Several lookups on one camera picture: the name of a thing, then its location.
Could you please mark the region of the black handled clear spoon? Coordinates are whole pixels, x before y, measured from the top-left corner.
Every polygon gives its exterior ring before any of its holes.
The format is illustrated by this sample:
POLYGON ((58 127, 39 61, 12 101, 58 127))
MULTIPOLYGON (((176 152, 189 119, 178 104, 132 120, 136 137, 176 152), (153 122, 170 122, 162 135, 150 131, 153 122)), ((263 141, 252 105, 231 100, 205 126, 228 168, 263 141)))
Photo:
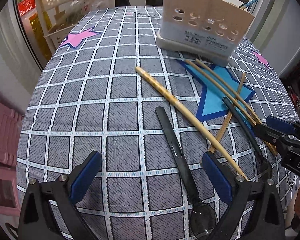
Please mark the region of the black handled clear spoon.
POLYGON ((207 239, 215 228, 217 217, 214 209, 202 202, 177 136, 163 107, 156 107, 155 113, 170 147, 179 175, 185 186, 187 196, 192 203, 190 228, 196 239, 207 239))
POLYGON ((254 149, 254 155, 257 159, 261 171, 265 172, 264 175, 262 175, 261 180, 266 181, 268 179, 272 178, 272 167, 270 162, 262 155, 262 151, 253 136, 251 129, 247 126, 247 124, 244 122, 243 118, 239 114, 239 112, 235 109, 232 102, 225 96, 222 98, 222 101, 224 104, 228 107, 229 111, 233 114, 233 116, 237 119, 238 123, 241 125, 245 135, 248 137, 249 141, 251 142, 251 145, 254 149))

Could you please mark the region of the thin brown chopstick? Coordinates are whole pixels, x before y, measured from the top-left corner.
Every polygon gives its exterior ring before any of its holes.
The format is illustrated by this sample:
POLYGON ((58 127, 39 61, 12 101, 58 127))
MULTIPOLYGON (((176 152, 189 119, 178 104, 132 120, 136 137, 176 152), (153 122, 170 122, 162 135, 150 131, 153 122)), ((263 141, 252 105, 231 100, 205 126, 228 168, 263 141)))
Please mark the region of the thin brown chopstick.
MULTIPOLYGON (((237 88, 237 93, 238 94, 240 93, 240 91, 242 89, 243 83, 245 81, 245 76, 246 76, 246 74, 243 73, 242 77, 241 77, 241 80, 240 80, 240 83, 239 83, 238 88, 237 88)), ((225 131, 226 131, 229 123, 230 123, 231 118, 232 118, 232 113, 230 111, 228 111, 228 113, 227 113, 227 115, 226 115, 226 117, 225 117, 225 119, 224 119, 224 121, 222 123, 221 129, 218 131, 218 133, 216 135, 216 140, 218 142, 221 141, 221 139, 222 139, 222 137, 223 137, 223 135, 224 135, 224 133, 225 133, 225 131)))

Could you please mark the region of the thick bamboo chopstick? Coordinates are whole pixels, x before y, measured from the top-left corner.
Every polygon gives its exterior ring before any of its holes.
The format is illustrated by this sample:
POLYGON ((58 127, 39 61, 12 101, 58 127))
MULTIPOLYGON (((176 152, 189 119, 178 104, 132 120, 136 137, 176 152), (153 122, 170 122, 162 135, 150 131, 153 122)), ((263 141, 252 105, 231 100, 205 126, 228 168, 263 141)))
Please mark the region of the thick bamboo chopstick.
POLYGON ((200 133, 215 147, 215 149, 222 154, 222 156, 228 161, 228 163, 235 169, 235 171, 243 176, 244 179, 248 179, 244 172, 240 169, 237 163, 232 159, 226 149, 220 144, 220 142, 205 128, 205 126, 165 87, 163 87, 155 78, 150 76, 141 67, 136 67, 135 71, 144 78, 157 92, 159 92, 166 100, 168 100, 193 126, 200 131, 200 133))

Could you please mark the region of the blue patterned chopstick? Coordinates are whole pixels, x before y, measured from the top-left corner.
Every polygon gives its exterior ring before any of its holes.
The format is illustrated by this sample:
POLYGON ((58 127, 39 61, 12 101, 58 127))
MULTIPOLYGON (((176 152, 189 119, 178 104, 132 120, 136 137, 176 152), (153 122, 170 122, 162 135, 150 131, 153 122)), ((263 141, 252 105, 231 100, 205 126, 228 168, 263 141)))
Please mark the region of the blue patterned chopstick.
POLYGON ((244 10, 244 9, 248 8, 249 6, 251 6, 252 4, 256 3, 257 1, 259 1, 259 0, 250 0, 250 1, 245 2, 242 5, 240 5, 239 8, 244 10))

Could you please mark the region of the pink plastic stool stack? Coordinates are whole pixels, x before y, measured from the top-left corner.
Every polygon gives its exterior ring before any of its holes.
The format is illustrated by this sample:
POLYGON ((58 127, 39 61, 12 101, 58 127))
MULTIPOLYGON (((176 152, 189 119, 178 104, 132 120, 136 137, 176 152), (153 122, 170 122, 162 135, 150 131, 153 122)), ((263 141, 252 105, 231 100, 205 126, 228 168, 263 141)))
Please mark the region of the pink plastic stool stack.
POLYGON ((23 117, 0 103, 0 214, 19 216, 21 205, 17 190, 18 125, 23 117))

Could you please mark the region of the beige plastic utensil holder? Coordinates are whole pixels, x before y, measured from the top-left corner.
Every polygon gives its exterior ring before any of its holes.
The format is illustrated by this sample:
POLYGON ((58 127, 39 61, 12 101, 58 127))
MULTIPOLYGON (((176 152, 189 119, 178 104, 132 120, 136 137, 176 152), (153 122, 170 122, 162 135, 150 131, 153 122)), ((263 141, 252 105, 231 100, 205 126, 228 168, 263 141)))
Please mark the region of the beige plastic utensil holder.
POLYGON ((254 15, 223 0, 163 0, 156 44, 225 67, 254 15))

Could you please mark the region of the grey checked star tablecloth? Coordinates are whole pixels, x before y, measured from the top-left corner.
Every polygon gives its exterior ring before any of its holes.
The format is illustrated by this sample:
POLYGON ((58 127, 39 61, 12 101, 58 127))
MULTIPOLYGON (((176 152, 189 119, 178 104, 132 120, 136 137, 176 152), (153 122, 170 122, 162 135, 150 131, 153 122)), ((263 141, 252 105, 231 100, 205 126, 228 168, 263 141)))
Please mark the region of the grey checked star tablecloth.
POLYGON ((203 125, 217 135, 226 117, 222 94, 199 81, 183 65, 196 56, 157 47, 162 9, 119 7, 90 12, 71 30, 88 37, 64 41, 36 84, 17 153, 17 188, 26 215, 19 239, 72 239, 57 203, 48 200, 52 228, 41 218, 28 186, 52 192, 92 151, 102 157, 83 199, 76 204, 97 239, 194 239, 192 203, 155 112, 162 107, 198 188, 200 200, 217 219, 227 205, 202 168, 210 142, 137 72, 157 79, 203 125))

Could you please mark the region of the red plastic basket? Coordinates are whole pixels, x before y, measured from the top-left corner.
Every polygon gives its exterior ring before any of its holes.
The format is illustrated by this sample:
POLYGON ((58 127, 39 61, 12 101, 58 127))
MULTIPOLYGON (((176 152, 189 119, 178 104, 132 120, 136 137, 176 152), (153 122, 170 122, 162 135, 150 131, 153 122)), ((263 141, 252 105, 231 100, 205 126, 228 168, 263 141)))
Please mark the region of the red plastic basket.
POLYGON ((26 13, 33 10, 35 7, 36 7, 35 0, 22 0, 20 3, 18 3, 19 15, 23 16, 26 13))

